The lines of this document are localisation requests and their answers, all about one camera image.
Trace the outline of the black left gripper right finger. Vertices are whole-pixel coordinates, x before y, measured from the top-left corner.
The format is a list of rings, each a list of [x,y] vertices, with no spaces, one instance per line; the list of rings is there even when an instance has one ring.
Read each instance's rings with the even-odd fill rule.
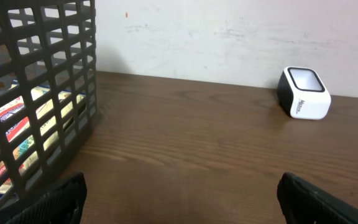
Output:
[[[286,172],[277,198],[287,223],[358,224],[358,209],[297,175]]]

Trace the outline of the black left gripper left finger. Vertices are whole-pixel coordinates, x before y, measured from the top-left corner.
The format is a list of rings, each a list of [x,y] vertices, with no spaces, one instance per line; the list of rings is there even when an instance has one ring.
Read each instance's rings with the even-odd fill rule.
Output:
[[[0,210],[0,224],[80,224],[86,196],[85,177],[77,172]]]

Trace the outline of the yellow snack bag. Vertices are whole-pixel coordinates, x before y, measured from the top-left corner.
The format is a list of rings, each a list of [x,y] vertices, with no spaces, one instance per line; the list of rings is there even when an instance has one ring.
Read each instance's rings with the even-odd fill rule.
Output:
[[[47,85],[41,85],[36,86],[31,90],[32,98],[33,100],[37,100],[42,95],[48,93],[50,91],[49,88],[47,88]],[[71,95],[71,90],[63,90],[58,94],[59,102],[63,102],[64,100],[68,99]],[[80,93],[76,96],[76,102],[80,103],[85,98],[84,93]],[[4,106],[0,107],[0,121],[4,122],[14,115],[16,115],[18,112],[24,111],[25,109],[25,103],[22,96],[18,96],[17,98],[13,99],[9,103],[5,104]],[[53,101],[48,100],[47,102],[43,103],[40,107],[38,107],[35,111],[37,121],[39,121],[40,118],[45,117],[45,115],[50,112],[53,109]],[[68,113],[73,111],[74,106],[73,103],[70,102],[67,105],[63,107],[61,110],[61,116],[62,118],[68,117]],[[73,121],[73,118],[66,120],[62,127],[68,128],[69,123]],[[53,129],[53,127],[57,127],[57,122],[55,116],[52,116],[48,121],[44,122],[40,128],[39,132],[41,136],[44,136],[45,133],[48,133],[50,130]],[[9,129],[6,130],[5,137],[8,141],[8,143],[12,143],[13,140],[20,140],[22,133],[30,130],[30,119],[26,116],[23,119],[20,119],[16,124],[12,125]],[[14,156],[14,160],[17,162],[20,160],[18,171],[21,176],[23,176],[30,167],[33,166],[33,164],[38,161],[39,155],[37,150],[35,149],[35,138],[34,134],[26,134],[22,135],[24,138],[23,141],[20,141],[17,144],[14,144],[15,148],[12,150],[12,155]],[[51,135],[48,136],[47,139],[42,141],[42,148],[44,151],[47,151],[49,149],[52,149],[53,145],[58,141],[59,135],[57,131],[54,131]],[[0,161],[0,177],[4,175],[7,172],[7,165],[5,165],[5,162],[2,160]],[[10,178],[7,178],[7,180],[0,185],[0,198],[12,188],[12,181]]]

